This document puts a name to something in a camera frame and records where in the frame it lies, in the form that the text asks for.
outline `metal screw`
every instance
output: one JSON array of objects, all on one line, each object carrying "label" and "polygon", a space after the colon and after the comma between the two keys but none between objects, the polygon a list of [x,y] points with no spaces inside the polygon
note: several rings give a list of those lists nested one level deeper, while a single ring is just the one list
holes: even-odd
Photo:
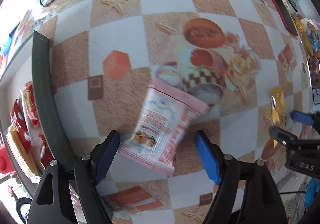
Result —
[{"label": "metal screw", "polygon": [[257,160],[257,165],[259,165],[259,166],[264,166],[264,161],[262,161],[262,160]]},{"label": "metal screw", "polygon": [[90,159],[90,155],[89,154],[84,154],[82,157],[81,157],[82,160],[84,161],[87,161]]},{"label": "metal screw", "polygon": [[232,160],[232,159],[233,159],[233,156],[232,156],[232,155],[229,155],[229,154],[225,154],[225,155],[224,155],[224,159],[226,159],[226,160]]},{"label": "metal screw", "polygon": [[58,163],[57,160],[52,160],[52,161],[50,162],[50,165],[51,165],[51,166],[55,166],[57,163]]}]

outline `table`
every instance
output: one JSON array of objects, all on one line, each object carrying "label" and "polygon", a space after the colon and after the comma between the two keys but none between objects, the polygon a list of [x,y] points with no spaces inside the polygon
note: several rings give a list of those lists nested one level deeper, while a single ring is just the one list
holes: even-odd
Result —
[{"label": "table", "polygon": [[[187,83],[190,92],[207,87],[197,97],[210,111],[187,131],[172,177],[116,155],[97,190],[106,201],[121,201],[118,192],[125,191],[121,195],[140,206],[114,212],[114,223],[202,222],[210,205],[198,206],[200,196],[215,194],[217,186],[194,146],[199,129],[224,153],[247,162],[262,157],[275,182],[287,173],[284,148],[263,154],[270,145],[269,91],[283,88],[289,113],[312,110],[312,89],[300,37],[285,29],[271,0],[57,0],[27,12],[15,46],[32,30],[51,40],[55,101],[78,155],[90,153],[112,129],[122,139],[131,136],[156,75],[172,85]],[[88,79],[103,81],[102,96],[89,92]],[[289,115],[287,129],[307,138],[308,129]],[[240,182],[234,210],[243,193]]]}]

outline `blue rubber pad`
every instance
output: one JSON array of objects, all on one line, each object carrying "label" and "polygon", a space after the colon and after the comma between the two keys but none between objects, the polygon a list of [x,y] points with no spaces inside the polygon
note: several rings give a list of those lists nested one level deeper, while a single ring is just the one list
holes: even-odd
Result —
[{"label": "blue rubber pad", "polygon": [[314,124],[314,121],[309,114],[305,114],[298,111],[291,111],[290,117],[295,122],[300,122],[304,125],[311,126]]},{"label": "blue rubber pad", "polygon": [[105,179],[113,161],[113,158],[115,157],[116,152],[119,148],[119,145],[120,138],[117,138],[116,136],[113,137],[107,149],[105,150],[103,156],[101,157],[101,160],[97,163],[97,174],[95,176],[95,181],[97,182],[97,184],[103,179]]},{"label": "blue rubber pad", "polygon": [[202,137],[197,133],[195,139],[196,149],[200,156],[202,165],[207,172],[208,178],[213,180],[215,184],[219,184],[221,176],[219,175],[219,166],[215,160],[210,148]]}]

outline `red snack package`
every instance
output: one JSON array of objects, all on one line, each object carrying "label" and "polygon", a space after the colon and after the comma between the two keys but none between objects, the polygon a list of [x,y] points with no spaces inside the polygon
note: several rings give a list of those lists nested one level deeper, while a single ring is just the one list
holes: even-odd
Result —
[{"label": "red snack package", "polygon": [[40,161],[41,161],[42,166],[44,168],[47,168],[50,161],[52,161],[54,158],[51,154],[51,151],[48,147],[48,144],[47,144],[47,141],[45,140],[44,135],[39,134],[39,137],[43,140],[43,144],[42,144],[41,152],[40,152]]},{"label": "red snack package", "polygon": [[33,96],[33,83],[27,82],[24,85],[23,98],[27,108],[27,114],[34,127],[40,127],[39,116],[35,105],[35,98]]},{"label": "red snack package", "polygon": [[18,130],[19,140],[27,153],[30,152],[31,142],[26,139],[25,135],[29,135],[26,122],[23,118],[23,113],[18,105],[18,100],[14,102],[13,108],[10,112],[11,123]]}]

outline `red circle print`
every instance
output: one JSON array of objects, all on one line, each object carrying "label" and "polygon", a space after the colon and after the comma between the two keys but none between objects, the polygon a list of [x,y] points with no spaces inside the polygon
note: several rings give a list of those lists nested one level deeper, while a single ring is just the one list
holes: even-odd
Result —
[{"label": "red circle print", "polygon": [[194,66],[213,66],[213,58],[207,50],[195,49],[191,53],[190,62]]}]

